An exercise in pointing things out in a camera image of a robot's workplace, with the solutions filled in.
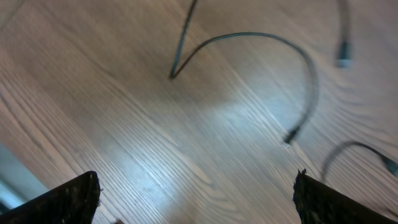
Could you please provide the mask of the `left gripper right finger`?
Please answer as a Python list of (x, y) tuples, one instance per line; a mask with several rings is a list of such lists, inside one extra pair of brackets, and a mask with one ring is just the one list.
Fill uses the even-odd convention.
[(327, 185), (298, 171), (293, 202), (302, 224), (395, 224)]

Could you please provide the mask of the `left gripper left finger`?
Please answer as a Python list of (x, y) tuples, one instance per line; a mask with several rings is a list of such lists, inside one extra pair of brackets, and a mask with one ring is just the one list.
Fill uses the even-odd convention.
[(100, 183), (88, 171), (1, 215), (1, 224), (91, 224)]

